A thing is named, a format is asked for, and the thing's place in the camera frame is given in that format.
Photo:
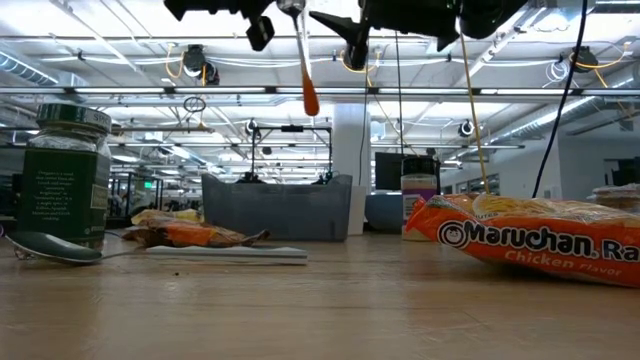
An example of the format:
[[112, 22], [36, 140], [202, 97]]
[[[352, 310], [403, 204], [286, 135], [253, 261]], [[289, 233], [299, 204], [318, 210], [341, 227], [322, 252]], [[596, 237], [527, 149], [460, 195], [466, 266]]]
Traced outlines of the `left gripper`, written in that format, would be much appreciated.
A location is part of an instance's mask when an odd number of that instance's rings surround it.
[[164, 6], [181, 21], [188, 11], [207, 11], [215, 15], [219, 11], [230, 14], [240, 13], [249, 19], [250, 26], [246, 31], [251, 48], [262, 51], [274, 37], [275, 30], [271, 19], [261, 16], [274, 0], [164, 0]]

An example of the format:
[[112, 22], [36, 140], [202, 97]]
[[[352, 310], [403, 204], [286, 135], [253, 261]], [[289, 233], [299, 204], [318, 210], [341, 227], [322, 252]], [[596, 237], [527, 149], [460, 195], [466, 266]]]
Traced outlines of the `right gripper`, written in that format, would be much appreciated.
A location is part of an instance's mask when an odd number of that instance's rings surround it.
[[459, 39], [456, 21], [461, 8], [459, 1], [450, 0], [360, 0], [361, 19], [339, 17], [310, 11], [309, 16], [325, 25], [348, 44], [365, 44], [370, 27], [389, 29], [402, 34], [415, 33], [437, 39], [441, 51]]

